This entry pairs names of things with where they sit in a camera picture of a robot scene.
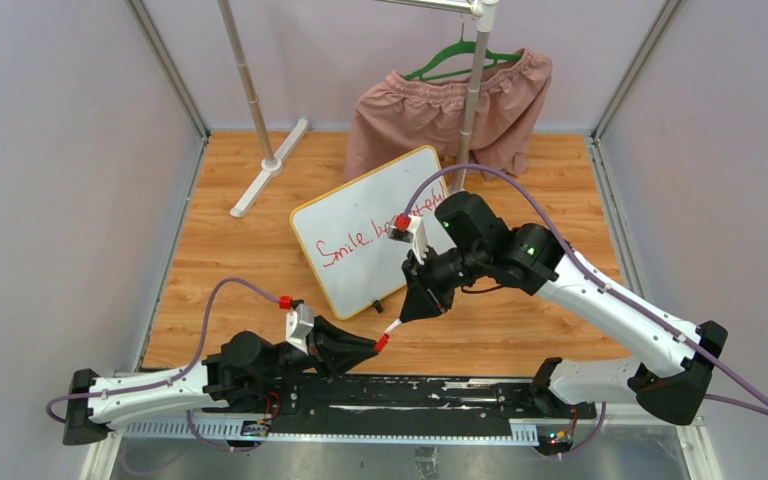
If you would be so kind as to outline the white red marker pen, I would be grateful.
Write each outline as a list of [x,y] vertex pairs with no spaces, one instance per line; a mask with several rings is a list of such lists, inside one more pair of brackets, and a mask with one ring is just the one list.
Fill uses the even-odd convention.
[[389,335],[393,330],[398,328],[402,324],[402,321],[400,319],[394,320],[386,329],[385,334]]

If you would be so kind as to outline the red marker cap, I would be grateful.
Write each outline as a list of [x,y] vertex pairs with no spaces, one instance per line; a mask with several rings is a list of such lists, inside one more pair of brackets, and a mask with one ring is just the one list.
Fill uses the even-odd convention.
[[374,345],[376,352],[380,353],[388,344],[390,335],[388,333],[383,334]]

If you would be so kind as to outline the yellow framed whiteboard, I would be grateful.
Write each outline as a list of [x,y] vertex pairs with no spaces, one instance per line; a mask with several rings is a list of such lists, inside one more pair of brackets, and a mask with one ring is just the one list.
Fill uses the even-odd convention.
[[417,187],[441,169],[419,147],[296,208],[289,220],[333,314],[349,319],[405,286],[410,245],[387,238]]

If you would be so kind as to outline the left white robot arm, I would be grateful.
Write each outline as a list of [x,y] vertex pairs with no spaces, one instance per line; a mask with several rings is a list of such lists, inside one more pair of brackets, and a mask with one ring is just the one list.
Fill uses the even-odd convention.
[[216,354],[169,370],[106,378],[92,369],[73,373],[64,403],[62,442],[80,446],[100,442],[140,420],[197,409],[237,408],[253,413],[278,406],[286,386],[307,371],[325,379],[347,373],[377,356],[390,336],[378,340],[341,330],[321,316],[313,320],[301,345],[273,344],[243,331]]

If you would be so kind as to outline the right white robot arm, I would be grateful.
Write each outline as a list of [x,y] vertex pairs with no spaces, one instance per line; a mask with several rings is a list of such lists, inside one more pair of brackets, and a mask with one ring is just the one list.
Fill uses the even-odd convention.
[[398,320],[407,323],[448,312],[455,293],[489,278],[577,314],[624,345],[629,357],[606,361],[546,359],[529,390],[544,417],[566,418],[573,407],[635,402],[655,418],[688,425],[707,394],[714,359],[727,330],[714,321],[693,324],[642,300],[547,228],[510,228],[478,195],[458,192],[434,216],[454,245],[438,253],[420,216],[400,215],[390,239],[410,246],[401,270],[407,293]]

